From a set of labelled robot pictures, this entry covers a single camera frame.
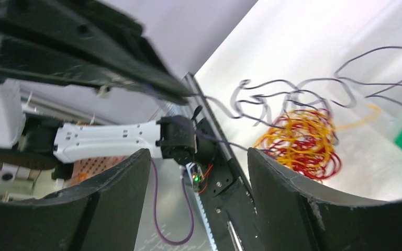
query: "red and yellow wire bundle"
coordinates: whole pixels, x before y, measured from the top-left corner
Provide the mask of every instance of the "red and yellow wire bundle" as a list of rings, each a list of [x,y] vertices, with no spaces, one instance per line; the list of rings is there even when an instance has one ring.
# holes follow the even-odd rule
[[[253,147],[280,164],[313,180],[323,180],[341,169],[333,147],[335,126],[326,109],[293,110],[279,116]]]

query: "white table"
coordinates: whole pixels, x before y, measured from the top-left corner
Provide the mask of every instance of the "white table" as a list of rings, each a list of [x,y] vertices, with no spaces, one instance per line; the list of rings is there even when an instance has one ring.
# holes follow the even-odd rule
[[[228,108],[230,95],[242,79],[260,84],[279,78],[299,83],[307,78],[331,77],[341,48],[388,3],[388,0],[259,0],[195,77],[206,95],[218,98]],[[277,85],[257,92],[280,90],[289,89]],[[311,90],[324,98],[342,92],[341,87],[333,87],[331,93],[325,84],[315,84]],[[281,98],[270,99],[269,104],[275,118],[281,109]],[[347,109],[333,108],[337,126],[358,119]],[[267,129],[264,125],[253,127],[254,121],[248,119],[231,120],[215,105],[212,109],[231,142],[250,147]],[[260,107],[244,106],[244,109],[256,117],[261,114]],[[341,144],[337,152],[343,160],[343,169],[325,181],[325,185],[373,199],[402,198],[399,148],[369,126],[341,131],[338,135]],[[247,153],[232,148],[248,175]]]

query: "wire bundle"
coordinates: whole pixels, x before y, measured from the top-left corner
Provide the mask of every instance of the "wire bundle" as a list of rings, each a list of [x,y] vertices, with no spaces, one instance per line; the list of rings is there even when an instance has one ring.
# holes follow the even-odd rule
[[[341,169],[329,110],[293,110],[279,116],[273,125],[283,129],[270,127],[254,147],[310,179],[327,179]]]

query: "table surface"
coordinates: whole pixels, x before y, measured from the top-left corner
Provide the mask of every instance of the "table surface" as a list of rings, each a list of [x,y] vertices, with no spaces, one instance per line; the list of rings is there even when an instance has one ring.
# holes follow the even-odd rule
[[[259,0],[195,77],[206,95],[218,98],[229,109],[231,93],[243,79],[250,79],[254,86],[280,78],[297,84],[308,78],[331,77],[341,49],[389,2]],[[343,92],[341,87],[325,83],[310,89],[336,100]],[[289,89],[277,84],[239,97],[279,91]],[[281,110],[281,99],[268,100],[272,118]],[[255,127],[249,119],[232,120],[211,106],[231,142],[251,147],[267,130],[264,125]],[[337,126],[359,120],[348,109],[332,107]],[[262,112],[261,107],[243,108],[255,117]],[[402,198],[402,151],[395,144],[367,125],[338,132],[338,136],[343,169],[325,185],[372,199]],[[246,152],[232,148],[248,176]]]

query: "white plastic part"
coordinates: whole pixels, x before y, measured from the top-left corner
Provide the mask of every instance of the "white plastic part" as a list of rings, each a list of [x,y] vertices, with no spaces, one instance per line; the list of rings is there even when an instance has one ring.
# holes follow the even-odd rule
[[[18,142],[24,125],[19,83],[8,79],[0,84],[0,148],[12,148]]]
[[[80,126],[70,123],[61,127],[54,140],[53,152],[63,163],[85,158],[128,156],[138,149],[150,150],[152,158],[162,158],[156,141],[161,126],[156,121],[133,125]]]
[[[391,3],[373,18],[354,37],[339,55],[336,65],[371,49],[389,45],[402,46],[402,0]],[[385,49],[373,52],[349,64],[340,76],[350,77],[365,83],[395,83],[402,79],[402,50]],[[363,86],[349,83],[360,98],[353,110],[364,117],[367,104],[375,105],[382,111],[381,117],[371,123],[376,131],[394,140],[402,130],[402,106],[381,98],[363,97],[384,89],[387,86]],[[381,95],[402,102],[402,87],[394,87]]]

